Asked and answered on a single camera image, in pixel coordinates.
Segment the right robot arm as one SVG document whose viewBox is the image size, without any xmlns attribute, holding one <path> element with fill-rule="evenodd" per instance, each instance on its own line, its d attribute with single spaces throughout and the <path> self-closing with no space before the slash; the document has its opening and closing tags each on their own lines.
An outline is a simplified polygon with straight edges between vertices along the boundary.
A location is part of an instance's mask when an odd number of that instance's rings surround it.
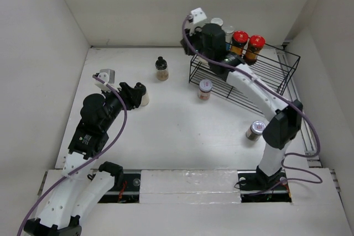
<svg viewBox="0 0 354 236">
<path fill-rule="evenodd" d="M 225 32 L 217 24 L 204 24 L 198 32 L 182 27 L 181 44 L 187 55 L 206 60 L 211 71 L 237 88 L 263 113 L 268 124 L 263 131 L 265 148 L 256 168 L 257 190 L 270 190 L 283 184 L 286 150 L 301 128 L 303 105 L 288 101 L 273 91 L 246 64 L 244 58 L 226 50 Z"/>
</svg>

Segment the red-lid sauce jar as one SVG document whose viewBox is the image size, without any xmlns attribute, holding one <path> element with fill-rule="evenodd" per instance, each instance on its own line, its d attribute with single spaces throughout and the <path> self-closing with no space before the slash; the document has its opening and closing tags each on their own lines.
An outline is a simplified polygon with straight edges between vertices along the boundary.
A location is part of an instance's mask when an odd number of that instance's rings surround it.
<svg viewBox="0 0 354 236">
<path fill-rule="evenodd" d="M 252 35 L 248 41 L 246 52 L 243 56 L 245 63 L 253 65 L 257 62 L 259 52 L 263 49 L 266 40 L 261 35 Z"/>
<path fill-rule="evenodd" d="M 243 49 L 248 43 L 248 34 L 242 30 L 235 31 L 232 36 L 230 52 L 242 56 Z"/>
</svg>

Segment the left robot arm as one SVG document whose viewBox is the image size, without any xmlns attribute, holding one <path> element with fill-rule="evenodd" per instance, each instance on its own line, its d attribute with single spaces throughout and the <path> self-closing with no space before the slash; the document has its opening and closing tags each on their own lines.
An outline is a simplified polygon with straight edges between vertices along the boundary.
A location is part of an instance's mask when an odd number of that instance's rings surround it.
<svg viewBox="0 0 354 236">
<path fill-rule="evenodd" d="M 81 119 L 68 147 L 62 177 L 38 199 L 51 194 L 36 218 L 25 217 L 19 232 L 29 235 L 81 235 L 82 222 L 110 189 L 123 185 L 123 167 L 104 162 L 88 186 L 87 176 L 95 161 L 111 146 L 108 130 L 120 112 L 139 108 L 147 89 L 138 82 L 134 87 L 121 82 L 119 88 L 98 81 L 101 93 L 85 97 Z"/>
</svg>

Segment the white bottle black cap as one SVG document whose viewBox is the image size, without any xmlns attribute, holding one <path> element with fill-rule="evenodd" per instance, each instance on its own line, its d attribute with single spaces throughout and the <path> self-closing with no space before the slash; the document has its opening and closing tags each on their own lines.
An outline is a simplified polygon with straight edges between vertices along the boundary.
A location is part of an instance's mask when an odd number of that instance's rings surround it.
<svg viewBox="0 0 354 236">
<path fill-rule="evenodd" d="M 137 82 L 135 88 L 138 89 L 139 93 L 142 96 L 140 106 L 142 107 L 146 106 L 149 103 L 149 94 L 146 86 L 140 82 Z"/>
</svg>

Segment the blue-label silver-lid jar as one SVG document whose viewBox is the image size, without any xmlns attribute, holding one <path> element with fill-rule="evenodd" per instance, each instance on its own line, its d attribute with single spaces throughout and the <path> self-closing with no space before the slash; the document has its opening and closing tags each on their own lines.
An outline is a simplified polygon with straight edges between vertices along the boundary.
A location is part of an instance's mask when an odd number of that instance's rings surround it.
<svg viewBox="0 0 354 236">
<path fill-rule="evenodd" d="M 235 32 L 235 28 L 231 25 L 223 25 L 222 30 L 225 32 L 226 50 L 229 51 L 232 43 L 232 37 Z"/>
</svg>

